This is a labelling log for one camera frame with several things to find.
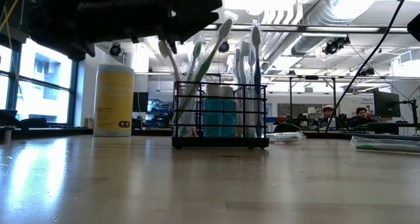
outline black wire basket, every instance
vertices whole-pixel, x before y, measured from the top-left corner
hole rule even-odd
[[[197,93],[195,95],[183,95],[180,91],[184,92],[188,84],[195,84],[198,87]],[[207,96],[203,88],[208,85],[220,85],[220,86],[231,86],[236,88],[231,97],[224,96]],[[256,97],[247,97],[247,91],[255,91],[259,87],[261,92],[259,96]],[[191,81],[177,81],[174,85],[174,126],[175,134],[172,137],[172,146],[181,149],[182,147],[245,147],[245,148],[261,148],[264,149],[268,147],[269,139],[266,138],[266,85],[250,85],[250,84],[232,84],[232,83],[206,83],[206,82],[191,82]],[[195,101],[194,109],[180,109],[180,101],[185,100],[185,98],[192,98]],[[204,109],[204,100],[205,99],[226,99],[231,101],[240,101],[242,103],[241,110],[205,110]],[[260,104],[260,110],[246,110],[247,103]],[[179,112],[193,113],[194,122],[193,123],[180,123]],[[208,113],[217,113],[222,117],[225,117],[226,114],[235,114],[240,115],[242,118],[241,125],[238,124],[208,124],[203,122],[203,117]],[[260,117],[260,124],[256,123],[255,125],[247,125],[247,120],[249,115],[262,115]],[[197,132],[197,137],[182,137],[180,136],[180,130],[183,127],[195,128]],[[235,137],[206,137],[204,130],[206,127],[234,127],[241,128],[238,131],[241,131],[241,135],[236,134]],[[247,128],[255,128],[255,131],[260,131],[256,133],[256,136],[248,136],[245,133]]]

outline label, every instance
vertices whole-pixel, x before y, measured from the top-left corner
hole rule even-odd
[[[129,74],[99,73],[96,83],[95,129],[130,131],[134,77]]]

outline person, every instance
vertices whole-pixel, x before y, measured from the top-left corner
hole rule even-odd
[[[376,122],[376,120],[372,120],[368,118],[368,111],[366,110],[366,108],[357,108],[356,109],[356,114],[357,116],[350,118],[348,121],[348,124],[351,127],[356,127],[358,125],[364,125],[367,124],[369,122]]]
[[[333,116],[333,111],[334,111],[334,108],[330,106],[326,106],[324,107],[324,109],[322,109],[322,114],[324,115],[324,117],[330,118]]]

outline computer monitor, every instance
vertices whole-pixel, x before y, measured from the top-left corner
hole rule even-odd
[[[400,96],[394,93],[373,92],[375,115],[380,117],[401,117]]]
[[[148,99],[149,99],[149,93],[134,92],[133,112],[147,112]]]

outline plastic bag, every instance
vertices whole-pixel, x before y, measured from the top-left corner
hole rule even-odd
[[[194,72],[194,75],[192,77],[192,81],[194,82],[200,82],[204,78],[205,74],[210,68],[210,64],[213,60],[217,49],[219,49],[222,42],[227,38],[227,35],[230,32],[233,23],[238,19],[238,15],[231,12],[225,12],[225,17],[227,17],[227,21],[219,28],[219,31],[212,37],[210,42],[205,47],[204,57],[202,57],[198,61],[197,70]],[[222,39],[219,39],[219,33],[221,30],[226,30],[226,37],[224,36]],[[199,84],[197,83],[189,83],[184,90],[184,94],[195,95],[198,90],[198,87]],[[194,100],[192,100],[192,98],[182,98],[179,103],[179,109],[186,110],[189,107],[190,103],[194,103]],[[179,112],[179,117],[181,118],[183,114],[184,112]]]
[[[194,72],[197,70],[199,60],[204,56],[203,47],[204,42],[203,39],[200,37],[196,38],[196,44],[194,45],[194,49],[191,53],[191,61],[189,62],[189,66],[186,69],[186,75],[183,77],[183,81],[192,81]],[[192,99],[192,102],[186,105],[187,110],[194,110],[196,106],[196,99]],[[193,112],[185,112],[179,119],[178,122],[181,124],[195,124],[195,119],[193,117]],[[196,128],[193,126],[189,127],[180,127],[179,130],[180,137],[197,137],[198,134],[196,132]]]
[[[269,133],[267,138],[270,139],[270,143],[301,143],[306,139],[306,135],[302,132]]]
[[[420,141],[402,141],[397,139],[370,139],[353,136],[350,144],[357,150],[420,152]]]

